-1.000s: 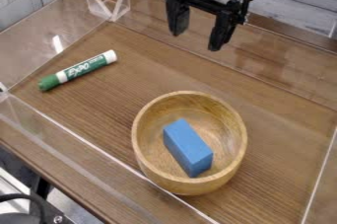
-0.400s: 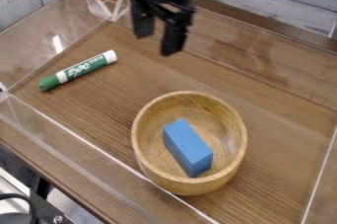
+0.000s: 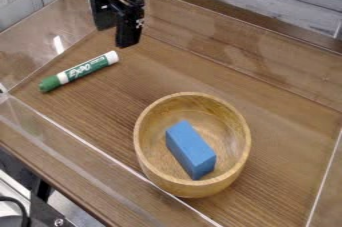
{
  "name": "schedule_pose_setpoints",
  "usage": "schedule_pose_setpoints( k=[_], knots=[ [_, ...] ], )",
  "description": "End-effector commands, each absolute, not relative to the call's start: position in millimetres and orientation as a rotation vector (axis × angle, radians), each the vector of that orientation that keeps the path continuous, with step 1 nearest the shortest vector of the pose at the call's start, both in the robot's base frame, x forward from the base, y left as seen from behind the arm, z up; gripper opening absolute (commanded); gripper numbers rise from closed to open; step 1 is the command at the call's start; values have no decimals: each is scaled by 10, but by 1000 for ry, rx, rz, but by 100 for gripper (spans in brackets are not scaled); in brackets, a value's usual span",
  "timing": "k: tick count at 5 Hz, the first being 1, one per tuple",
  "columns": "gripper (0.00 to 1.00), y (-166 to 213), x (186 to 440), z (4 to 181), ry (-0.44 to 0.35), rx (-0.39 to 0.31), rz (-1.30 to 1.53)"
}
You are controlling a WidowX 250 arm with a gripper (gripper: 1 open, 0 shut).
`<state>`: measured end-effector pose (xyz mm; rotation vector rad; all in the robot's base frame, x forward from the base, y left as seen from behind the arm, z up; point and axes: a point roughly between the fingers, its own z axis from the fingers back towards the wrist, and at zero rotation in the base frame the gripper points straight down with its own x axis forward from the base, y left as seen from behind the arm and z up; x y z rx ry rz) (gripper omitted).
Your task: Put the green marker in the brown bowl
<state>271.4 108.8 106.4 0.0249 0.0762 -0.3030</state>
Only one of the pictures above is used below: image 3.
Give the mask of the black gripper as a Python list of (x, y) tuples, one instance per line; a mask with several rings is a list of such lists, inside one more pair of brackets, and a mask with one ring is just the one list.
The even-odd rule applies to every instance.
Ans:
[(143, 0), (126, 0), (138, 5), (126, 6), (116, 14), (108, 0), (90, 0), (94, 23), (99, 31), (116, 25), (116, 46), (130, 47), (139, 43), (145, 25)]

